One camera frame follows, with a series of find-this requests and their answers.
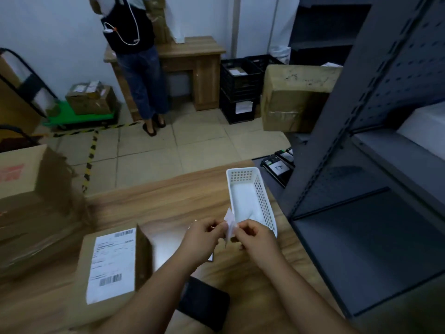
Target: black vest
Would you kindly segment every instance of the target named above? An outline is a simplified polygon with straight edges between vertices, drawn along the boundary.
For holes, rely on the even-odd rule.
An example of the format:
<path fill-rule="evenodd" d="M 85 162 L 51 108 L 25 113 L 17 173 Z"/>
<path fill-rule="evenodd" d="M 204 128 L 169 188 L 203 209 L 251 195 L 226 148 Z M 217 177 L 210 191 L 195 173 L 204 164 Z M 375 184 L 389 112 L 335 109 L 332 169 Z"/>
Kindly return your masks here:
<path fill-rule="evenodd" d="M 116 28 L 117 32 L 104 33 L 104 35 L 111 49 L 117 54 L 134 54 L 148 50 L 154 44 L 153 24 L 147 17 L 146 11 L 129 5 L 127 0 L 115 0 L 113 9 L 101 19 L 101 22 L 104 28 Z M 139 43 L 135 44 L 137 28 L 139 28 Z M 135 45 L 125 44 L 122 40 Z"/>

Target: barcode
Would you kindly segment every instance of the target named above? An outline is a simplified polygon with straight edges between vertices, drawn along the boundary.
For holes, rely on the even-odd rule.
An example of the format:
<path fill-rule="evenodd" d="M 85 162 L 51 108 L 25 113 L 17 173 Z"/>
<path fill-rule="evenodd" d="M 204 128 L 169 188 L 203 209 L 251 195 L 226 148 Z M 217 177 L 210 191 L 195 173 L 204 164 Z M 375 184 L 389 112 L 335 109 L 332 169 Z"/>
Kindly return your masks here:
<path fill-rule="evenodd" d="M 119 274 L 116 274 L 113 276 L 109 276 L 108 278 L 103 278 L 99 281 L 99 287 L 103 286 L 103 285 L 111 284 L 116 281 L 121 281 L 121 280 L 122 280 L 122 273 L 119 273 Z"/>
<path fill-rule="evenodd" d="M 131 234 L 133 233 L 133 230 L 126 230 L 126 231 L 122 231 L 122 232 L 118 232 L 114 234 L 114 237 L 120 237 L 120 236 L 125 236 L 126 234 Z"/>

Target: desk leg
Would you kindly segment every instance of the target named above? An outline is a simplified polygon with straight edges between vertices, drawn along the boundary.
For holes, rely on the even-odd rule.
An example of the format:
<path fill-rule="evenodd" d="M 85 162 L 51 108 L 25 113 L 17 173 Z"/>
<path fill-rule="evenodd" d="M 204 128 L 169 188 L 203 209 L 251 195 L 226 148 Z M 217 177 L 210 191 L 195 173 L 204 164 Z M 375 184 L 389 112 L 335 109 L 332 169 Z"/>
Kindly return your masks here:
<path fill-rule="evenodd" d="M 219 107 L 220 55 L 200 56 L 193 70 L 193 93 L 196 110 Z"/>
<path fill-rule="evenodd" d="M 122 94 L 124 95 L 125 103 L 128 106 L 128 110 L 130 110 L 133 121 L 141 120 L 142 117 L 137 111 L 136 103 L 131 97 L 130 87 L 128 86 L 127 80 L 125 79 L 120 66 L 117 62 L 113 62 L 111 66 L 113 67 L 114 75 L 116 75 L 116 78 L 118 79 L 119 86 L 121 87 Z"/>

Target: tile floor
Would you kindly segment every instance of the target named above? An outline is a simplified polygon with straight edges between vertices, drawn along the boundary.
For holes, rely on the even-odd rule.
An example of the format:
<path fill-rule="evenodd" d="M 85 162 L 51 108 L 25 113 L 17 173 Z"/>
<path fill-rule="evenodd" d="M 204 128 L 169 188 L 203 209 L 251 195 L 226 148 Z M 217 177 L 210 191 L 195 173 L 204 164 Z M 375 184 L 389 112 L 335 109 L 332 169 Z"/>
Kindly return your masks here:
<path fill-rule="evenodd" d="M 131 123 L 122 108 L 119 123 Z M 189 101 L 175 100 L 167 127 L 149 137 L 142 125 L 100 131 L 86 195 L 168 179 L 290 146 L 281 132 L 263 131 L 261 118 L 229 125 L 219 109 L 196 112 Z M 42 143 L 67 157 L 81 188 L 93 133 L 44 138 Z"/>

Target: shoe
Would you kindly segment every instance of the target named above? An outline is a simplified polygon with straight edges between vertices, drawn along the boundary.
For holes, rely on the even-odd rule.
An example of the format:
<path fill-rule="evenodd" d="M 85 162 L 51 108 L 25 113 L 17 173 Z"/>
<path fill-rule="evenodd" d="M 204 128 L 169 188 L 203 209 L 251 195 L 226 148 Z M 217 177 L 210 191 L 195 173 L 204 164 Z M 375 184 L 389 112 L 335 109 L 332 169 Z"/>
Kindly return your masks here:
<path fill-rule="evenodd" d="M 153 120 L 153 122 L 156 123 L 156 125 L 158 126 L 158 128 L 165 128 L 165 120 L 164 120 L 164 124 L 161 124 L 159 122 L 159 116 L 158 114 L 154 114 L 153 117 L 151 118 Z"/>
<path fill-rule="evenodd" d="M 154 136 L 156 136 L 156 130 L 155 130 L 155 129 L 153 129 L 153 133 L 148 132 L 148 130 L 147 130 L 147 124 L 144 123 L 144 125 L 142 126 L 142 129 L 143 129 L 145 132 L 147 132 L 148 135 L 149 135 L 150 137 L 154 137 Z"/>

